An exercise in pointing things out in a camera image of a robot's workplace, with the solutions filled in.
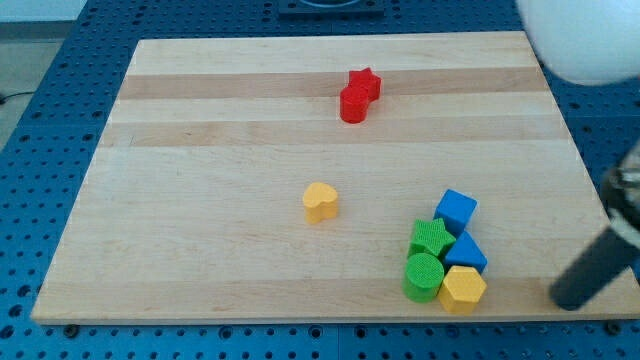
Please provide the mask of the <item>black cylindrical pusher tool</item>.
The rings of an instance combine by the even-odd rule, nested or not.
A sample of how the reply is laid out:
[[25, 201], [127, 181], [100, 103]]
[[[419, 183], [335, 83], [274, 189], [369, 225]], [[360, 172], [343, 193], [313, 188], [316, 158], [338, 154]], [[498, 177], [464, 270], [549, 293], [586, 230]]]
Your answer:
[[578, 310], [638, 258], [639, 231], [611, 224], [551, 284], [549, 296], [564, 310]]

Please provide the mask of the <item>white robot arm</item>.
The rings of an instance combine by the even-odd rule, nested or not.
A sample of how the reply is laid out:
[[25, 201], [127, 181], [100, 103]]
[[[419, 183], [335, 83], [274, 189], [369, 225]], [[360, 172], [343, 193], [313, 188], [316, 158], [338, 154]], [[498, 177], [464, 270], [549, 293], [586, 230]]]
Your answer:
[[[639, 75], [636, 0], [517, 0], [525, 32], [557, 77], [582, 86]], [[574, 311], [621, 272], [639, 263], [639, 146], [611, 168], [601, 185], [610, 225], [552, 283], [551, 300]]]

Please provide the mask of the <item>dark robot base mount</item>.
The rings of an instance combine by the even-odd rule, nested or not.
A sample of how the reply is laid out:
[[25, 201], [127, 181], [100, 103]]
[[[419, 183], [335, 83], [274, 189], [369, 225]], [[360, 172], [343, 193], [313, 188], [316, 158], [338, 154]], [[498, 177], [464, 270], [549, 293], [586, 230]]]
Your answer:
[[385, 8], [385, 0], [276, 0], [274, 4], [283, 19], [381, 16]]

